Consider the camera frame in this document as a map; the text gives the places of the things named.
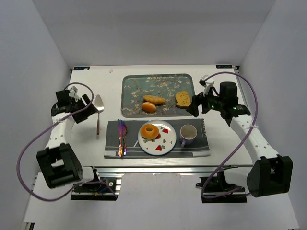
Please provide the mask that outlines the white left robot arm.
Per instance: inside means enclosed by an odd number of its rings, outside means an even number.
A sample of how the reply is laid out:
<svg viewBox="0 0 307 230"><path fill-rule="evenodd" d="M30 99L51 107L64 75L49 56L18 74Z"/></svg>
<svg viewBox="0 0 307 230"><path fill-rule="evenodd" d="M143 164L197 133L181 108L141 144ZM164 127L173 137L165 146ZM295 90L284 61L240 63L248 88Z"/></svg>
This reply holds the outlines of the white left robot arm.
<svg viewBox="0 0 307 230"><path fill-rule="evenodd" d="M36 158L49 188L67 184L86 183L98 180L97 169L81 165L71 145L71 131L74 124L86 120L98 110L89 97L77 95L77 88L56 92L57 103L51 108L54 127L44 150Z"/></svg>

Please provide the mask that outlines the ring donut bread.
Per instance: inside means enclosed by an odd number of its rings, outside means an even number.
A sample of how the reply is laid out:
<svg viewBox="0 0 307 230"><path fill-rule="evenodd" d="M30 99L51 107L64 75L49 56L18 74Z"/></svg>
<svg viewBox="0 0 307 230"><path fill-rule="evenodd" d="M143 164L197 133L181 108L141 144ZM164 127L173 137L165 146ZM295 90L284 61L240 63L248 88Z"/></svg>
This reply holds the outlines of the ring donut bread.
<svg viewBox="0 0 307 230"><path fill-rule="evenodd" d="M145 124L141 127L140 134L145 139L155 139L159 135L159 129L153 124Z"/></svg>

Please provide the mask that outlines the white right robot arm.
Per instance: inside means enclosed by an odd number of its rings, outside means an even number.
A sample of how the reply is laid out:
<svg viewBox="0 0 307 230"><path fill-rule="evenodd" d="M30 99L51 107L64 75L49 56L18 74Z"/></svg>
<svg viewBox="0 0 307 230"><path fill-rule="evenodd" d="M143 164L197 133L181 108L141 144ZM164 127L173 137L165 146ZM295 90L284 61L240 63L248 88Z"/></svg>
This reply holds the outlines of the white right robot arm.
<svg viewBox="0 0 307 230"><path fill-rule="evenodd" d="M238 103L237 85L234 82L222 82L217 91L213 80L201 80L200 84L204 91L192 97L186 111L195 117L199 115L199 106L204 114L210 110L220 112L221 117L243 142L253 163L251 169L221 167L216 173L216 184L222 189L228 185L244 188L254 197L287 193L293 162L290 157L281 156L253 124L248 108Z"/></svg>

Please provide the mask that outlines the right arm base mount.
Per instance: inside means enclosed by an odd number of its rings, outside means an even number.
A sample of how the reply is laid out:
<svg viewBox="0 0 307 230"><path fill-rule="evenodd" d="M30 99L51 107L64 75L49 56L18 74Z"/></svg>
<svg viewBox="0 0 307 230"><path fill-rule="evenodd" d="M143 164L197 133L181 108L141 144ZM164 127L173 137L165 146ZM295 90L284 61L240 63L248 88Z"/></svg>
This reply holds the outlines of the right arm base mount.
<svg viewBox="0 0 307 230"><path fill-rule="evenodd" d="M247 195L244 188L236 190L236 192L230 193L232 189L238 188L234 184L228 184L225 180L224 170L220 169L217 174L215 174L209 181L208 185L204 189L205 196L215 196L222 193L227 193L224 196L206 199L201 197L201 202L203 204L226 204L226 203L246 203Z"/></svg>

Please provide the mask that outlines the metal cake server wooden handle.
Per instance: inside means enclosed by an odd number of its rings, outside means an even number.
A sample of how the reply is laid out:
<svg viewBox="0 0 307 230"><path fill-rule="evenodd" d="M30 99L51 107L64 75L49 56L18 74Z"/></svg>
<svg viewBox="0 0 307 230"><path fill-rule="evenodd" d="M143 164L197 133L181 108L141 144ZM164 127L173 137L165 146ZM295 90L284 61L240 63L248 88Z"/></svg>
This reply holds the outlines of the metal cake server wooden handle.
<svg viewBox="0 0 307 230"><path fill-rule="evenodd" d="M97 125L96 125L96 134L100 134L100 113L104 111L104 103L99 94L96 95L94 100L94 105L97 109Z"/></svg>

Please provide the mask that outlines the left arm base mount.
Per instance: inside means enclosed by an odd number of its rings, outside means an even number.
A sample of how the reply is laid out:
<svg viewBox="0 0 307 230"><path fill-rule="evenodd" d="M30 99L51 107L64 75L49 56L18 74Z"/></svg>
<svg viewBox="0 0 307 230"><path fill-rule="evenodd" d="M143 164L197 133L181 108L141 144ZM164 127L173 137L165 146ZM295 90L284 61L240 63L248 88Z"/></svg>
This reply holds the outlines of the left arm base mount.
<svg viewBox="0 0 307 230"><path fill-rule="evenodd" d="M120 177L101 177L95 184L75 187L71 192L71 200L116 201L120 187Z"/></svg>

